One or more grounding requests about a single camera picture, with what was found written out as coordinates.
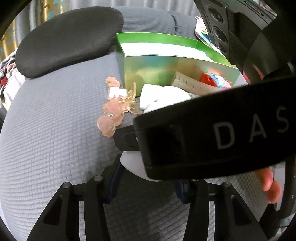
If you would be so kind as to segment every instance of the camera lens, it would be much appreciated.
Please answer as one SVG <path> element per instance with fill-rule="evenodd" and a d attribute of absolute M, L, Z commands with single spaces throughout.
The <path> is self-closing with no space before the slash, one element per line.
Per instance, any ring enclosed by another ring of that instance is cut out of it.
<path fill-rule="evenodd" d="M 218 39 L 220 39 L 224 43 L 227 43 L 227 38 L 220 29 L 213 27 L 213 31 Z"/>
<path fill-rule="evenodd" d="M 222 46 L 222 44 L 218 43 L 217 44 L 218 49 L 222 52 L 222 54 L 226 55 L 226 50 L 225 48 Z"/>
<path fill-rule="evenodd" d="M 209 7 L 209 12 L 210 12 L 211 16 L 213 17 L 213 19 L 215 19 L 216 21 L 218 21 L 220 23 L 223 22 L 222 15 L 215 8 Z"/>

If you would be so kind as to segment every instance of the screw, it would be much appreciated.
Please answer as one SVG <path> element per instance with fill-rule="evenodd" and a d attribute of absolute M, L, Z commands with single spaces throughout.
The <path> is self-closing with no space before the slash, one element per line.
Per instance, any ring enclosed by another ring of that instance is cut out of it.
<path fill-rule="evenodd" d="M 63 183 L 63 188 L 68 188 L 68 187 L 70 187 L 71 186 L 71 184 L 70 183 L 68 183 L 68 182 L 66 182 L 66 183 Z"/>
<path fill-rule="evenodd" d="M 94 180 L 96 182 L 99 182 L 99 181 L 102 181 L 103 180 L 103 177 L 101 175 L 97 175 L 97 176 L 94 177 Z"/>
<path fill-rule="evenodd" d="M 232 185 L 229 182 L 224 182 L 223 186 L 226 187 L 226 188 L 230 188 Z"/>

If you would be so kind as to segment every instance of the white plastic item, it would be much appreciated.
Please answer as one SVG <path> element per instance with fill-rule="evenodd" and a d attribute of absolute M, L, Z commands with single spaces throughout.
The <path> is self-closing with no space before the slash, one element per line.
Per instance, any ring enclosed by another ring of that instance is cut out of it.
<path fill-rule="evenodd" d="M 154 102 L 158 98 L 159 92 L 162 88 L 163 87 L 160 85 L 144 84 L 140 97 L 141 110 L 146 109 L 150 103 Z"/>
<path fill-rule="evenodd" d="M 190 95 L 178 87 L 175 87 L 175 86 L 162 87 L 159 85 L 145 84 L 141 92 L 140 108 L 142 110 L 145 110 L 148 107 L 148 105 L 154 102 L 159 102 L 158 104 L 153 104 L 153 105 L 155 107 L 159 106 L 159 108 L 161 108 L 161 107 L 176 104 L 176 103 L 183 102 L 190 99 L 191 99 Z"/>
<path fill-rule="evenodd" d="M 121 164 L 131 173 L 152 182 L 160 182 L 147 176 L 140 151 L 124 151 L 120 157 Z"/>
<path fill-rule="evenodd" d="M 143 113 L 145 114 L 145 113 L 148 113 L 150 111 L 154 111 L 154 110 L 166 107 L 166 106 L 169 106 L 169 104 L 166 103 L 166 102 L 152 102 L 151 104 L 149 104 L 147 106 L 147 108 L 144 110 Z"/>

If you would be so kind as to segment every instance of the white toy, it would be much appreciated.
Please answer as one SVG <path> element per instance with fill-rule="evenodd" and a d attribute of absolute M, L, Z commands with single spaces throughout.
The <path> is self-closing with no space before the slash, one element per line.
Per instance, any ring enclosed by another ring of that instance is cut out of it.
<path fill-rule="evenodd" d="M 121 96 L 123 99 L 126 99 L 128 97 L 128 91 L 120 87 L 110 87 L 108 96 L 109 98 L 119 98 Z"/>

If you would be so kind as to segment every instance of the gold patterned fabric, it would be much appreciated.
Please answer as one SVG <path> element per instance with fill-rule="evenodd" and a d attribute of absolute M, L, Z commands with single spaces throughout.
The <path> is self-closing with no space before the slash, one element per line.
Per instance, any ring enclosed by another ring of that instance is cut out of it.
<path fill-rule="evenodd" d="M 62 0 L 37 0 L 37 12 L 40 13 L 40 24 L 63 13 Z M 5 59 L 18 47 L 15 38 L 15 20 L 0 40 L 0 60 Z"/>

